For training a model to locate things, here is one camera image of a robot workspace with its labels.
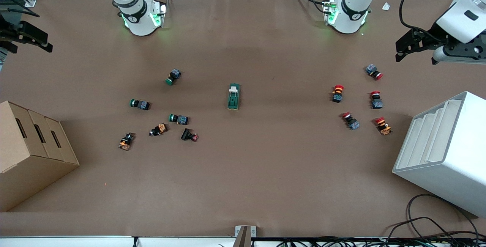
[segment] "table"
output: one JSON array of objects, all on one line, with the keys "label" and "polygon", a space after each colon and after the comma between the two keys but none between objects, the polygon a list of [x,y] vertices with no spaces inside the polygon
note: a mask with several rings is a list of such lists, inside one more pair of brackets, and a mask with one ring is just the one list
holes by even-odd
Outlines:
[{"label": "table", "polygon": [[[172,0],[167,29],[147,37],[130,34],[110,2],[38,0],[41,17],[26,19],[53,53],[21,46],[3,66],[0,99],[62,121],[80,167],[0,214],[2,235],[226,236],[252,224],[259,236],[384,236],[425,193],[391,173],[412,117],[464,90],[486,97],[484,66],[432,66],[432,52],[394,61],[407,31],[399,0],[374,0],[352,35],[324,26],[305,0]],[[428,28],[450,2],[407,0],[405,20]],[[370,63],[380,81],[364,72]],[[167,86],[173,68],[182,77]],[[236,112],[230,83],[241,85]],[[330,101],[337,84],[340,104]],[[370,108],[373,90],[381,110]],[[130,108],[132,98],[151,110]],[[170,113],[190,117],[196,143],[180,140]],[[392,134],[379,134],[380,116]],[[149,137],[162,122],[169,131]],[[128,152],[117,147],[127,132],[137,135]],[[412,212],[471,230],[436,200]],[[486,220],[474,222],[484,233]]]}]

